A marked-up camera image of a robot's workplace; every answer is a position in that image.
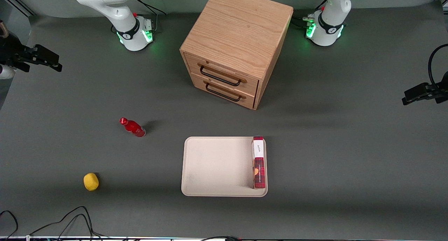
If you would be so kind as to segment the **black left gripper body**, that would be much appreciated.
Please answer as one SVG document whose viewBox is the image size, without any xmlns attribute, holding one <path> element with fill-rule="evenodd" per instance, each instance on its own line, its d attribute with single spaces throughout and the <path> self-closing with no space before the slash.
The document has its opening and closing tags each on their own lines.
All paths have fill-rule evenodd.
<svg viewBox="0 0 448 241">
<path fill-rule="evenodd" d="M 448 100 L 448 72 L 445 72 L 440 82 L 434 83 L 434 88 L 437 91 L 435 98 L 436 104 L 441 104 Z"/>
</svg>

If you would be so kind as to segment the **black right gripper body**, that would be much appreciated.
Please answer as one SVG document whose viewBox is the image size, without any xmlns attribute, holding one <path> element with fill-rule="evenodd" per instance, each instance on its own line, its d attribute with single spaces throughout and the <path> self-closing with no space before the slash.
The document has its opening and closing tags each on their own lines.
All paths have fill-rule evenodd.
<svg viewBox="0 0 448 241">
<path fill-rule="evenodd" d="M 1 33 L 0 48 L 1 73 L 16 73 L 17 70 L 29 72 L 29 64 L 35 64 L 26 57 L 27 47 L 12 33 Z"/>
</svg>

